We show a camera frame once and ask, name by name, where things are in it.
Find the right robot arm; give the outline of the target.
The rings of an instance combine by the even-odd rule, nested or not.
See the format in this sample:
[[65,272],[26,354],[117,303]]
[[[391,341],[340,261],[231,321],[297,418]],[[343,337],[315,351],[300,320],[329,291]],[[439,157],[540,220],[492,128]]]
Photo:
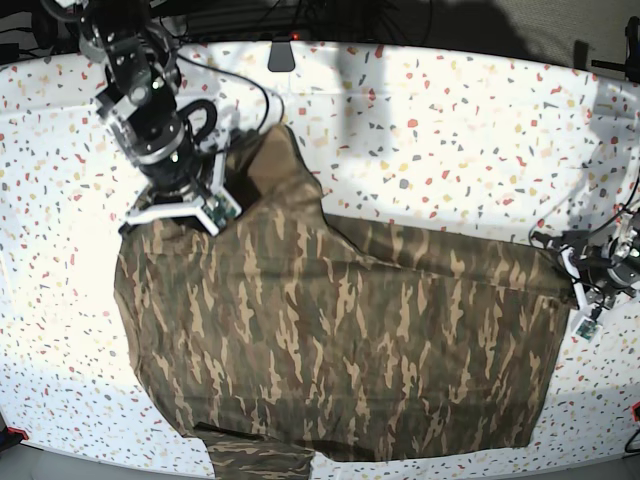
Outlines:
[[76,25],[81,53],[104,67],[97,114],[148,181],[120,233],[155,220],[192,218],[203,231],[218,235],[241,213],[224,187],[224,154],[201,147],[218,112],[206,99],[178,107],[178,49],[170,33],[152,21],[147,2],[46,1],[43,7]]

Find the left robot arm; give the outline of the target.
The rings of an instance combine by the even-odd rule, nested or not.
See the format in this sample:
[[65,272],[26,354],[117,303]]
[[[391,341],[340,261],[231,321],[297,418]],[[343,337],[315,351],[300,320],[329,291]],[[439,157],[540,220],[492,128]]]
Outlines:
[[568,277],[577,313],[571,336],[587,342],[602,333],[601,315],[614,309],[618,297],[639,294],[639,212],[623,208],[590,232],[553,237],[536,231],[529,243],[539,245],[551,265]]

